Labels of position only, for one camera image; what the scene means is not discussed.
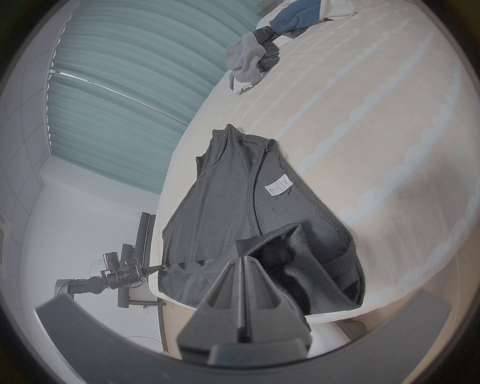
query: mattress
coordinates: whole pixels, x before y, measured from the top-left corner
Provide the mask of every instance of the mattress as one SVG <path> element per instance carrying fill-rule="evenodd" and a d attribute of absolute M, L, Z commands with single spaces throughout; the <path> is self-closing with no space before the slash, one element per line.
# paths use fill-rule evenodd
<path fill-rule="evenodd" d="M 336 321 L 420 287 L 455 255 L 479 217 L 480 108 L 453 48 L 404 0 L 354 0 L 351 18 L 320 23 L 236 95 L 228 74 L 175 149 L 157 211 L 162 230 L 196 179 L 195 156 L 230 123 L 277 139 L 314 193 L 351 231 L 365 274 L 363 305 L 308 316 Z M 156 274 L 149 279 L 158 291 Z"/>

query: bed sheet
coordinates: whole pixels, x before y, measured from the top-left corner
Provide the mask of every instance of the bed sheet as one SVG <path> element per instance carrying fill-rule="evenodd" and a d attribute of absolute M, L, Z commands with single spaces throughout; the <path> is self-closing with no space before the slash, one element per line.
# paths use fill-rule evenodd
<path fill-rule="evenodd" d="M 404 0 L 354 0 L 358 13 L 285 46 L 262 81 L 236 95 L 225 75 L 173 153 L 155 223 L 162 230 L 196 179 L 213 129 L 233 124 L 278 140 L 293 169 L 350 229 L 365 273 L 362 307 L 420 287 L 478 220 L 480 108 L 471 79 L 430 20 Z M 158 292 L 156 275 L 149 280 Z"/>

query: curtain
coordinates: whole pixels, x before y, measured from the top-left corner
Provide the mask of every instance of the curtain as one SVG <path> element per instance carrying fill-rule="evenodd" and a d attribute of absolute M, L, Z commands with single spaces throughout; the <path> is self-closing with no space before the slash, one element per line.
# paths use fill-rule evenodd
<path fill-rule="evenodd" d="M 47 91 L 52 154 L 160 193 L 182 133 L 255 29 L 258 0 L 81 0 Z"/>

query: teal curtain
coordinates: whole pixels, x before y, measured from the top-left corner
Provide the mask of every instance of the teal curtain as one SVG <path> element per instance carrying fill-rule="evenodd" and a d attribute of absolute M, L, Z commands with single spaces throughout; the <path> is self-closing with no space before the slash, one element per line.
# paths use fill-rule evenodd
<path fill-rule="evenodd" d="M 160 193 L 182 133 L 255 29 L 259 0 L 81 0 L 48 88 L 52 154 Z"/>

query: blue knit garment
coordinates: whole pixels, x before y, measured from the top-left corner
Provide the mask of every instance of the blue knit garment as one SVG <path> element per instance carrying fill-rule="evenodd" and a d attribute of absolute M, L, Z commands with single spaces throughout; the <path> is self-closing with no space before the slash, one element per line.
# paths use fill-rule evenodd
<path fill-rule="evenodd" d="M 270 26 L 277 33 L 308 28 L 320 18 L 320 0 L 297 0 L 282 10 Z"/>

